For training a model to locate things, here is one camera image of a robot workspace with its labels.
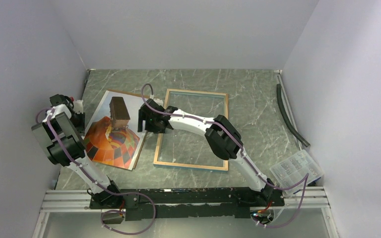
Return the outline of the hot air balloon photo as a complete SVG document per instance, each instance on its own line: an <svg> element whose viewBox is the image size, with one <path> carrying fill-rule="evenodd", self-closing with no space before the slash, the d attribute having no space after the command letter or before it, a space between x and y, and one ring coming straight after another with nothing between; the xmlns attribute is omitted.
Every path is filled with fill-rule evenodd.
<svg viewBox="0 0 381 238"><path fill-rule="evenodd" d="M84 142L91 161L133 170L145 141L139 132L138 94L107 90L86 127Z"/></svg>

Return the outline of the brown frame backing board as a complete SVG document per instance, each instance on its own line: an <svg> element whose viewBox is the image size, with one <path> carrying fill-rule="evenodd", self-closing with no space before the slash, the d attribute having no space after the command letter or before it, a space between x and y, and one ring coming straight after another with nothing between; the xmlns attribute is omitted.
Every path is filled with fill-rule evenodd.
<svg viewBox="0 0 381 238"><path fill-rule="evenodd" d="M114 149L113 166L133 170L146 141L147 132L138 132L138 111L142 98L138 94L109 90L111 119L108 140Z"/></svg>

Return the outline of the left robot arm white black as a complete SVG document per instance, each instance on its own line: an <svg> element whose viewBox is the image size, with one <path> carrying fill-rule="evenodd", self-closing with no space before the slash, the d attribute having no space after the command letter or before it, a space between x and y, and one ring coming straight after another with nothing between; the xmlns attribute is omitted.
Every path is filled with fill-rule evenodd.
<svg viewBox="0 0 381 238"><path fill-rule="evenodd" d="M50 103L43 110L45 117L36 119L31 127L46 157L52 164L66 167L82 178L94 201L109 208L118 207L122 202L118 187L86 154L86 144L80 135L85 120L82 102L56 94L50 97Z"/></svg>

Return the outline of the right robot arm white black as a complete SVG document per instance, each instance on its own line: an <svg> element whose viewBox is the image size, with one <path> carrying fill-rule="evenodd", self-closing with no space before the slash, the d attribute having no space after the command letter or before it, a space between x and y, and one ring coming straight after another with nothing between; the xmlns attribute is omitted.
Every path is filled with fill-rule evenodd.
<svg viewBox="0 0 381 238"><path fill-rule="evenodd" d="M229 161L254 191L257 205L264 206L272 199L273 184L247 154L241 135L224 115L215 118L189 114L177 107L163 108L153 99L145 100L138 110L138 131L165 133L167 129L184 130L204 137L212 153Z"/></svg>

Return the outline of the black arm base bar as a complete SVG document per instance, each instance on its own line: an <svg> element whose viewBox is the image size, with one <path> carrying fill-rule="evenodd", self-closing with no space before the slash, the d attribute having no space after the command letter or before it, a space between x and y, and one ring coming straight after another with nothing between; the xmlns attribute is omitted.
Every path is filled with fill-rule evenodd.
<svg viewBox="0 0 381 238"><path fill-rule="evenodd" d="M125 211L126 221L151 218L222 217L249 218L257 208L282 207L282 192L248 187L123 189L124 195L105 202L90 201L90 209Z"/></svg>

